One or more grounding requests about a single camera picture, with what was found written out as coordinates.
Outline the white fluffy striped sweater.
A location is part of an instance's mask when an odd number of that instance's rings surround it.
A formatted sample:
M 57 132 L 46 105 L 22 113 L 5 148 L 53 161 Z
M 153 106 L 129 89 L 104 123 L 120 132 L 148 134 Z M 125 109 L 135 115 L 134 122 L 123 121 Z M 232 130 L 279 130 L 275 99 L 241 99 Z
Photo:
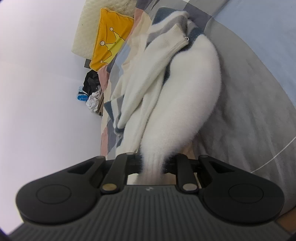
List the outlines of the white fluffy striped sweater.
M 186 11 L 170 8 L 160 8 L 132 43 L 138 52 L 104 106 L 118 138 L 116 153 L 141 155 L 130 184 L 170 184 L 166 161 L 194 138 L 218 100 L 218 53 Z

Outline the black clothing pile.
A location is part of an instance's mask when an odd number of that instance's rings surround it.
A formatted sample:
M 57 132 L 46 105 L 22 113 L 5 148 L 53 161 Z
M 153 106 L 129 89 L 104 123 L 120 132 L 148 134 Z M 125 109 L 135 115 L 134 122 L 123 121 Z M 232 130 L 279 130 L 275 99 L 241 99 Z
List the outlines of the black clothing pile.
M 100 86 L 99 77 L 96 71 L 89 71 L 83 83 L 83 91 L 90 96 L 93 92 L 97 92 Z

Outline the wooden bedside table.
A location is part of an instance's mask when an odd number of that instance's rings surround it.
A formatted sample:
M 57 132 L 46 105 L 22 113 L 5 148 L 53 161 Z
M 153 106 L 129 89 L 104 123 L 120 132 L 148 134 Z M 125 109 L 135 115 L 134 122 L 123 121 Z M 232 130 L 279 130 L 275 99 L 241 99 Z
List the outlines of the wooden bedside table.
M 99 103 L 98 103 L 98 114 L 99 116 L 103 116 L 103 106 L 104 106 L 104 94 L 103 92 L 100 95 Z

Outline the white crumpled cloth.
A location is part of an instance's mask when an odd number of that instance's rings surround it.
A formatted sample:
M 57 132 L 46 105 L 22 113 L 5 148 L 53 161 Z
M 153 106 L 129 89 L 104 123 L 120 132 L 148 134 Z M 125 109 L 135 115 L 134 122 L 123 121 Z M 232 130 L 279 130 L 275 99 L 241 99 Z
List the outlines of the white crumpled cloth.
M 92 113 L 99 113 L 99 105 L 102 99 L 103 93 L 100 86 L 97 87 L 95 92 L 92 92 L 88 100 L 86 101 L 86 106 Z

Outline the patchwork plaid quilt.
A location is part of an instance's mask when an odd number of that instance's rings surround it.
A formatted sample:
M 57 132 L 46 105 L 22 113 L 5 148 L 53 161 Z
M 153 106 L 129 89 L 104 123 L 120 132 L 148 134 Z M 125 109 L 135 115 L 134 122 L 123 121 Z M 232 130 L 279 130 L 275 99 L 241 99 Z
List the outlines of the patchwork plaid quilt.
M 215 45 L 222 87 L 194 138 L 207 154 L 276 183 L 295 207 L 295 1 L 138 1 L 132 36 L 162 8 L 187 11 Z

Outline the yellow crown cushion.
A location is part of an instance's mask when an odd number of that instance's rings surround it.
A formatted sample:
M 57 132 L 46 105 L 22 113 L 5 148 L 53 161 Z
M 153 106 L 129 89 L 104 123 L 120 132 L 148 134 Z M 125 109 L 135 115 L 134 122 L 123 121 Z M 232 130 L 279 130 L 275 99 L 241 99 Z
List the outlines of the yellow crown cushion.
M 129 36 L 134 19 L 108 8 L 100 10 L 97 37 L 90 62 L 90 68 L 98 71 L 109 64 Z

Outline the dark wall socket by bed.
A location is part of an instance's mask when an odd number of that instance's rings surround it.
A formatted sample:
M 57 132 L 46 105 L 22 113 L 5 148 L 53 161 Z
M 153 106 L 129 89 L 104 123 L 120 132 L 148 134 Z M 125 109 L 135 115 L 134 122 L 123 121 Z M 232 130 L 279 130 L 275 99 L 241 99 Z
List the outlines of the dark wall socket by bed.
M 84 67 L 87 69 L 90 69 L 90 62 L 91 62 L 90 59 L 85 59 Z

